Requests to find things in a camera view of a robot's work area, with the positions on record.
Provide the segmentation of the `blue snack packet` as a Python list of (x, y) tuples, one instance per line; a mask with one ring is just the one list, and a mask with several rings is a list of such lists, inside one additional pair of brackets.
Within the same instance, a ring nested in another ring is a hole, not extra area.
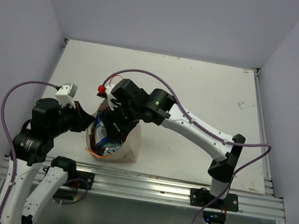
[(105, 125), (103, 124), (100, 116), (103, 113), (102, 110), (99, 110), (95, 119), (94, 126), (94, 141), (95, 141), (95, 153), (96, 153), (96, 145), (105, 144), (105, 143), (115, 143), (122, 145), (122, 140), (110, 140)]

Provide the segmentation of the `green Fox's candy bag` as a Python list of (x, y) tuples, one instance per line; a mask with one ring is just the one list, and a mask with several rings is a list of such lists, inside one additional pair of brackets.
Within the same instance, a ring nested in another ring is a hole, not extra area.
[(115, 143), (98, 144), (96, 145), (96, 153), (103, 158), (108, 158), (120, 150), (121, 147), (122, 145)]

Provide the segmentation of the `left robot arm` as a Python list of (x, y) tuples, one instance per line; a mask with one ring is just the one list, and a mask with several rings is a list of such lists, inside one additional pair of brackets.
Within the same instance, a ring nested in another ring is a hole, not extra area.
[(61, 134), (84, 132), (94, 122), (79, 102), (61, 106), (57, 100), (38, 100), (32, 117), (13, 140), (8, 173), (0, 194), (0, 224), (35, 224), (54, 194), (76, 178), (76, 161), (62, 156), (51, 162), (44, 179), (32, 189), (54, 139)]

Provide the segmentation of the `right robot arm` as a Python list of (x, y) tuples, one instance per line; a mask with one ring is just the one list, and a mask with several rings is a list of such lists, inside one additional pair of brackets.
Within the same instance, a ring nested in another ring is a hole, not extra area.
[(214, 208), (226, 204), (228, 186), (246, 141), (244, 136), (225, 134), (200, 123), (168, 92), (154, 89), (147, 93), (130, 79), (116, 85), (101, 85), (97, 94), (108, 103), (100, 119), (111, 140), (127, 137), (143, 121), (172, 130), (208, 153), (212, 158), (208, 169), (212, 179), (208, 203)]

